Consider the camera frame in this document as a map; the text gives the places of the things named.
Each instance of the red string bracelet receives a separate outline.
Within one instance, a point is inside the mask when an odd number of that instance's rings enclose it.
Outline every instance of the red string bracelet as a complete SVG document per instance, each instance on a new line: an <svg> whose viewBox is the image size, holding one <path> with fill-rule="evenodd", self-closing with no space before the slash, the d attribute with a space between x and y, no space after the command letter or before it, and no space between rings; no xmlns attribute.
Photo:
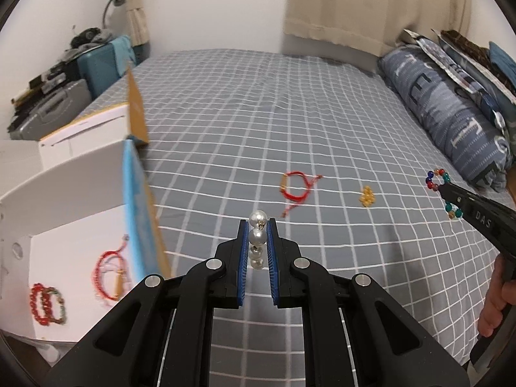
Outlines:
<svg viewBox="0 0 516 387"><path fill-rule="evenodd" d="M292 195L291 193L287 192L287 179L290 176L294 176L294 175L301 176L304 181L304 185L306 186L304 193L300 196ZM281 214L281 218L285 218L291 209L295 208L296 206L301 205L304 201L306 201L306 198L308 197L308 194L310 193L310 189L312 189L314 187L315 183L322 177L323 177L322 174L318 174L311 181L309 181L308 178L306 177L306 175L303 172L300 172L298 170L294 170L293 172L283 173L283 176L281 177L281 183L280 183L280 192L283 194L283 196L286 199L288 199L292 202L295 202L295 203L288 205L288 207L286 207L286 209Z"/></svg>
<svg viewBox="0 0 516 387"><path fill-rule="evenodd" d="M122 257L120 252L125 248L125 246L127 246L128 240L129 240L129 236L124 235L122 238L122 245L120 246L120 248L118 250L108 250L107 252L102 253L101 257L99 257L99 260L97 261L97 263L95 265L94 273L92 276L92 281L93 281L97 295L99 295L100 297L102 297L104 299L108 299L111 301L118 301L122 297L123 280L125 278L126 265L125 265L125 259ZM102 278L101 278L102 263L107 261L107 259L110 256L116 257L119 261L119 267L117 270L117 274L118 274L117 275L117 285L115 287L115 294L113 296L109 295L105 291L103 284L102 284Z"/></svg>

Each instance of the box flap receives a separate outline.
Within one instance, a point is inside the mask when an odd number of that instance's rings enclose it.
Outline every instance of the box flap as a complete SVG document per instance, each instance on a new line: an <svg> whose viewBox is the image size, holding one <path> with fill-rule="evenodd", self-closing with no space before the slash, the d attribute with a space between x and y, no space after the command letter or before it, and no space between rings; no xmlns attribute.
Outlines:
<svg viewBox="0 0 516 387"><path fill-rule="evenodd" d="M149 134L145 125L144 100L130 68L127 69L129 122L131 135L144 144L149 143Z"/></svg>
<svg viewBox="0 0 516 387"><path fill-rule="evenodd" d="M42 170L36 141L0 140L0 197Z"/></svg>

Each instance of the beige curtain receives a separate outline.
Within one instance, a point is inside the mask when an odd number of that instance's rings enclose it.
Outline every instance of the beige curtain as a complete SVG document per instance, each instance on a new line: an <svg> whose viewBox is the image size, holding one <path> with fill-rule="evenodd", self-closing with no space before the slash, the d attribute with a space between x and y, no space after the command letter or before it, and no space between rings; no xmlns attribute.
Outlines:
<svg viewBox="0 0 516 387"><path fill-rule="evenodd" d="M144 11L144 0L126 0L127 28L133 46L149 41L149 30Z"/></svg>
<svg viewBox="0 0 516 387"><path fill-rule="evenodd" d="M471 0L288 0L285 33L329 41L382 56L411 29L434 38L431 29L465 35Z"/></svg>

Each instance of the cardboard box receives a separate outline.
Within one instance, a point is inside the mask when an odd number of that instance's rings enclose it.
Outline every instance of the cardboard box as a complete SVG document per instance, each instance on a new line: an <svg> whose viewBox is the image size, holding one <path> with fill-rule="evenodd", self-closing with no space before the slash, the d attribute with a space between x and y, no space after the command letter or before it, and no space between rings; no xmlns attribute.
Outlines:
<svg viewBox="0 0 516 387"><path fill-rule="evenodd" d="M0 141L0 196L42 170L116 141L148 144L144 103L131 70L127 102L72 121L41 141Z"/></svg>
<svg viewBox="0 0 516 387"><path fill-rule="evenodd" d="M91 276L102 253L117 250L124 234L125 293L148 274L170 277L153 201L132 140L78 155L7 192L0 198L0 328L32 340L80 340L110 309L95 295ZM34 320L34 283L63 294L66 324ZM105 278L106 289L113 283Z"/></svg>
<svg viewBox="0 0 516 387"><path fill-rule="evenodd" d="M144 102L131 69L127 70L127 102L78 118L40 140L43 168L125 139L137 146L149 143Z"/></svg>

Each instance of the pillow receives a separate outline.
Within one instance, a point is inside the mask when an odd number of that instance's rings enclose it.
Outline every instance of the pillow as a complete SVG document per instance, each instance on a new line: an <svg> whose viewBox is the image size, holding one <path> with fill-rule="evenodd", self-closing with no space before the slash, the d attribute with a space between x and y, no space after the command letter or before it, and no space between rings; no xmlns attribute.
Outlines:
<svg viewBox="0 0 516 387"><path fill-rule="evenodd" d="M408 29L405 31L416 41L425 54L427 54L453 81L461 86L475 102L484 116L491 122L493 126L502 131L506 135L505 120L501 113L498 112L499 107L494 98L475 81L464 69L462 69L453 59L451 59L444 50L427 37L419 35Z"/></svg>
<svg viewBox="0 0 516 387"><path fill-rule="evenodd" d="M509 144L465 91L416 45L393 50L379 64L460 175L474 186L502 191Z"/></svg>
<svg viewBox="0 0 516 387"><path fill-rule="evenodd" d="M446 54L478 81L494 98L505 119L510 149L516 154L516 97L487 68L462 53L438 33L439 45Z"/></svg>

